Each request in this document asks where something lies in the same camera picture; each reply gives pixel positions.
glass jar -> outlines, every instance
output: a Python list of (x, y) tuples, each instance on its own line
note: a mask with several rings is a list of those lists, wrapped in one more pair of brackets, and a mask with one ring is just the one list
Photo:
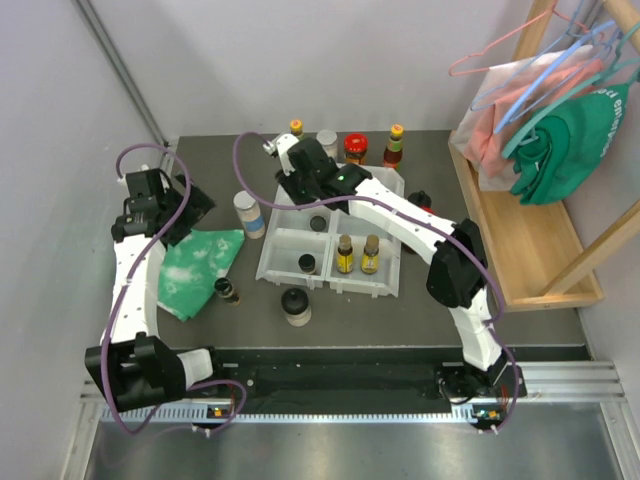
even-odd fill
[(350, 133), (344, 139), (344, 161), (365, 165), (367, 163), (367, 148), (369, 141), (361, 133)]

clear plastic bin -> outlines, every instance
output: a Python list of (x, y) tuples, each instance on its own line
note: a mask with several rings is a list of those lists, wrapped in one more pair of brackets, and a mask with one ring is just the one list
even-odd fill
[[(404, 180), (393, 169), (365, 166), (375, 178), (397, 195), (404, 196)], [(275, 202), (292, 205), (281, 187)], [(326, 232), (314, 232), (311, 219), (321, 215), (327, 220)], [(336, 269), (335, 254), (340, 235), (351, 236), (354, 268), (349, 274)], [(367, 235), (380, 237), (378, 271), (368, 275), (360, 269), (362, 251)], [(316, 259), (316, 272), (307, 275), (300, 270), (298, 259), (305, 253)], [(265, 279), (276, 285), (306, 286), (313, 290), (324, 282), (337, 293), (367, 293), (373, 298), (384, 295), (398, 296), (400, 283), (400, 241), (381, 228), (324, 206), (299, 211), (273, 210), (267, 236), (262, 248), (256, 279)]]

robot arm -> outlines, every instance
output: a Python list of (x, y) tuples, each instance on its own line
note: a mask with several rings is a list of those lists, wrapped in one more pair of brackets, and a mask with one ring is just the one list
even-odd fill
[[(279, 157), (282, 170), (276, 179), (296, 205), (344, 195), (375, 198), (413, 218), (430, 223), (460, 240), (486, 266), (486, 255), (478, 227), (470, 220), (456, 225), (425, 212), (389, 191), (358, 165), (338, 167), (327, 157), (315, 139), (298, 141), (283, 134), (265, 151)], [(407, 244), (431, 265), (427, 291), (449, 308), (462, 340), (463, 356), (472, 367), (482, 372), (489, 383), (497, 381), (506, 362), (500, 346), (483, 321), (490, 318), (485, 281), (461, 252), (441, 236), (404, 220), (371, 202), (350, 200), (327, 205), (340, 208), (354, 217), (367, 220)]]
[[(180, 400), (194, 383), (210, 377), (216, 369), (213, 349), (176, 354), (158, 337), (156, 323), (158, 280), (166, 245), (175, 245), (189, 234), (191, 227), (214, 206), (211, 199), (192, 185), (180, 218), (149, 250), (133, 278), (126, 280), (140, 252), (182, 201), (182, 195), (169, 180), (163, 184), (161, 175), (159, 169), (152, 169), (126, 176), (130, 196), (124, 202), (123, 215), (111, 227), (117, 263), (114, 303), (123, 284), (128, 283), (108, 355), (109, 381), (120, 412)], [(184, 185), (184, 177), (176, 178)], [(104, 341), (103, 333), (100, 343)], [(100, 346), (88, 348), (85, 366), (104, 394), (100, 361)]]

pink cloth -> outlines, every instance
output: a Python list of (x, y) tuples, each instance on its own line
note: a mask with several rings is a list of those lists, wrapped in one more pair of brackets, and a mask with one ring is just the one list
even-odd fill
[[(581, 67), (584, 67), (580, 72), (576, 73), (572, 78), (567, 80), (560, 88), (545, 98), (542, 102), (536, 105), (536, 109), (553, 103), (557, 98), (561, 97), (573, 87), (583, 82), (592, 75), (602, 71), (604, 69), (604, 63), (600, 59), (593, 60), (591, 63), (584, 65), (587, 62), (576, 65), (575, 67), (566, 68), (558, 72), (554, 72), (549, 75), (536, 89), (534, 95), (530, 98), (530, 102), (525, 105), (530, 105), (542, 95), (551, 90), (555, 85), (562, 82), (569, 75), (574, 73)], [(529, 88), (529, 85), (518, 88), (512, 92), (509, 92), (503, 97), (500, 97), (495, 103), (484, 109), (482, 116), (476, 123), (471, 139), (467, 144), (464, 151), (464, 156), (473, 163), (479, 163), (487, 174), (487, 177), (492, 178), (498, 175), (507, 165), (511, 162), (502, 158), (502, 148), (513, 137), (518, 129), (528, 120), (529, 115), (523, 115), (513, 123), (505, 125), (500, 133), (494, 134), (493, 129), (498, 122), (504, 117), (511, 105), (520, 98), (520, 96)], [(584, 95), (592, 91), (591, 89), (584, 89), (579, 95)]]

metal frame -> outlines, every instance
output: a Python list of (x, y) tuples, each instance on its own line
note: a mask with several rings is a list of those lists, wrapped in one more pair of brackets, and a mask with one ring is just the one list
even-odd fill
[(140, 89), (136, 85), (136, 82), (133, 80), (131, 73), (122, 60), (122, 57), (118, 53), (118, 49), (116, 48), (113, 40), (109, 36), (109, 32), (105, 28), (102, 20), (100, 20), (100, 16), (96, 12), (95, 7), (91, 3), (90, 0), (72, 0), (80, 14), (82, 15), (83, 20), (91, 30), (98, 46), (104, 53), (109, 65), (113, 68), (118, 80), (121, 85), (127, 92), (133, 107), (136, 109), (140, 118), (144, 122), (145, 126), (149, 130), (149, 133), (160, 145), (167, 145), (168, 142), (165, 136), (162, 133), (162, 130), (158, 126), (151, 110), (149, 109), (147, 103), (140, 92)]
[[(522, 403), (596, 403), (602, 409), (605, 426), (625, 480), (640, 480), (640, 435), (631, 416), (629, 405), (612, 362), (521, 362), (528, 395)], [(474, 399), (471, 405), (454, 408), (451, 413), (374, 414), (374, 415), (238, 415), (239, 423), (463, 423), (472, 405), (487, 403)], [(209, 406), (226, 406), (216, 399), (191, 399), (162, 407), (154, 422), (202, 420), (202, 413), (191, 418), (189, 412), (202, 412)], [(105, 413), (105, 403), (92, 381), (85, 381), (79, 399), (76, 433), (69, 447), (62, 480), (85, 477), (91, 448), (101, 421), (111, 421)]]

